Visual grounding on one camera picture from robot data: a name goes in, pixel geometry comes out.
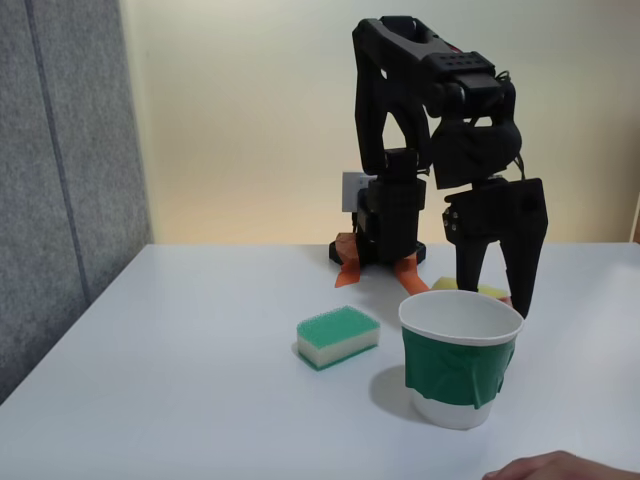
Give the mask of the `person's left hand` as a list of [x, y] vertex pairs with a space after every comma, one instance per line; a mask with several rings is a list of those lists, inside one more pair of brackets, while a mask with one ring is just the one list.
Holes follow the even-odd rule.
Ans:
[[485, 480], [638, 480], [639, 473], [614, 468], [566, 451], [513, 460]]

